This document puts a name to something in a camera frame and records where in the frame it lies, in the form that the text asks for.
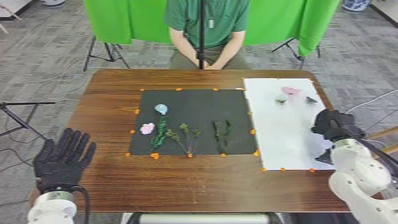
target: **black glove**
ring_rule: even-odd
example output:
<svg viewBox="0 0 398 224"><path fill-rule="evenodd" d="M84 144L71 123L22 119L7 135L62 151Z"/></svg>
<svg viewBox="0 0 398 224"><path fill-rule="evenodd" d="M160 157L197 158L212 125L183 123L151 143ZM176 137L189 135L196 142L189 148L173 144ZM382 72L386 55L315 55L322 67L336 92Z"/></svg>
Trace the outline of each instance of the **black glove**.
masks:
<svg viewBox="0 0 398 224"><path fill-rule="evenodd" d="M54 140L46 140L45 142L34 159L34 172L41 193L55 189L71 192L73 187L78 186L84 169L89 166L96 152L96 143L91 143L86 156L82 157L89 138L89 134L82 136L82 132L68 128L57 145Z"/></svg>
<svg viewBox="0 0 398 224"><path fill-rule="evenodd" d="M364 138L366 133L356 126L352 114L340 113L338 110L324 110L317 116L313 133L322 134L333 142L356 136Z"/></svg>

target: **tripod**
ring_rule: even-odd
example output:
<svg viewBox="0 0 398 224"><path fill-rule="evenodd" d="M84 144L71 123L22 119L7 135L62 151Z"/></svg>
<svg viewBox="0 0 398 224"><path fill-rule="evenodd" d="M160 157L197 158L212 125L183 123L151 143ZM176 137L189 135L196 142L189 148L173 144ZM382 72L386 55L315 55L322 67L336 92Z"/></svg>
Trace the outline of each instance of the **tripod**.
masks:
<svg viewBox="0 0 398 224"><path fill-rule="evenodd" d="M290 46L290 42L295 40L295 38L292 38L285 43L283 45L279 45L279 47L272 50L272 53L286 46L290 51L292 51L292 54L295 56L295 59L301 61L301 68L299 70L302 70L302 67L304 67L304 63L306 63L306 57L299 56L299 54L295 53L295 50ZM318 58L320 58L320 45L317 46L317 53L318 53Z"/></svg>
<svg viewBox="0 0 398 224"><path fill-rule="evenodd" d="M125 64L126 68L130 69L128 62L126 62L126 60L121 56L121 52L119 52L119 49L123 49L121 45L103 43L109 58L103 58L102 56L93 55L94 45L96 45L96 36L93 37L93 40L91 40L91 49L89 49L89 54L87 54L87 57L86 57L84 72L87 71L87 68L89 68L91 58L98 58L98 59L102 59L109 62L116 62L121 59L123 64Z"/></svg>
<svg viewBox="0 0 398 224"><path fill-rule="evenodd" d="M36 110L38 110L39 105L50 105L50 104L55 104L55 102L32 102L32 103L6 103L4 102L4 103L0 103L0 110L4 111L4 113L7 114L7 116L11 117L11 119L16 121L16 123L20 124L20 127L13 128L4 133L0 133L0 137L6 136L7 134L11 134L13 132L20 131L22 129L29 129L34 132L34 134L38 135L38 137L43 140L48 140L48 138L39 133L39 131L34 129L34 127L30 126L29 123L30 123L30 120L32 120L34 113L36 113ZM23 119L18 117L18 115L9 110L7 106L27 106L27 105L34 105L34 109L30 111L27 121L23 121Z"/></svg>

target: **gray carpet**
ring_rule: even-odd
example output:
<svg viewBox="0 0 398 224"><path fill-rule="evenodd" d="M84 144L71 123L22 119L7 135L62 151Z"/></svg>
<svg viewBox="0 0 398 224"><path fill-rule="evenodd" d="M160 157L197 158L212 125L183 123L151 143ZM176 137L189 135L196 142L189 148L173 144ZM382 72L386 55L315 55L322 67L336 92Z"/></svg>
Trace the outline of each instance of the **gray carpet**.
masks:
<svg viewBox="0 0 398 224"><path fill-rule="evenodd" d="M0 32L0 101L59 101L57 105L39 108L32 121L39 131L55 138L73 114L93 72L105 67L123 68L123 64L93 60L91 69L82 73L93 33L80 0L70 0L59 9L48 9L39 2L34 3L22 18L23 21L2 22L11 34ZM254 69L297 69L299 63L288 49L270 52L276 46L277 44L245 47ZM167 68L171 54L169 45L142 41L134 41L123 49L132 68ZM343 111L398 88L398 29L372 9L363 13L340 10L322 41L322 58L309 56L304 69L317 74L334 107ZM61 79L48 80L62 74L66 75ZM364 129L398 109L396 102L396 95L391 95L356 110ZM11 109L27 116L29 107ZM396 123L398 113L368 131L377 132ZM0 131L6 130L4 126L6 116L0 113ZM20 131L13 138L29 142L36 136ZM384 141L391 144L396 139L398 136L393 136ZM41 140L23 144L9 137L0 138L0 149L16 149L27 159L34 157L41 144ZM0 152L0 169L18 162L13 152ZM34 174L27 165L0 172L0 204L23 201L32 187ZM27 223L27 210L27 203L2 206L0 224ZM119 219L119 215L93 217L93 223L116 223Z"/></svg>

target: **wall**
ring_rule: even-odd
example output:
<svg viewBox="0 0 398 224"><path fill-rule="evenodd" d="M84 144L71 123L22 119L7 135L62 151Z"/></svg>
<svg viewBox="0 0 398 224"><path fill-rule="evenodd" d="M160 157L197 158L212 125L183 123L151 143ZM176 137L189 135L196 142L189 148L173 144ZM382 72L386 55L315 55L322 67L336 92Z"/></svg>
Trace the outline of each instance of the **wall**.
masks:
<svg viewBox="0 0 398 224"><path fill-rule="evenodd" d="M0 4L16 12L32 0L0 0ZM9 17L9 12L0 9L0 17Z"/></svg>
<svg viewBox="0 0 398 224"><path fill-rule="evenodd" d="M373 0L373 5L398 22L398 0Z"/></svg>

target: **pink object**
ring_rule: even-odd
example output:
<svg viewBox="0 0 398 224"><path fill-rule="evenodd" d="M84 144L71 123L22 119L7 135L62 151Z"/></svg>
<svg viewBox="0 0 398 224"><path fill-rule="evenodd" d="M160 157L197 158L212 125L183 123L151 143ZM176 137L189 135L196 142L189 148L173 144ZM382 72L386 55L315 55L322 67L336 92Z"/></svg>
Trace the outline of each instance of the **pink object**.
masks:
<svg viewBox="0 0 398 224"><path fill-rule="evenodd" d="M292 87L283 87L283 92L288 94L288 95L297 95L301 93L301 89L295 89Z"/></svg>
<svg viewBox="0 0 398 224"><path fill-rule="evenodd" d="M153 123L142 124L142 127L141 127L142 135L150 135L153 133L153 129L155 129L155 124Z"/></svg>

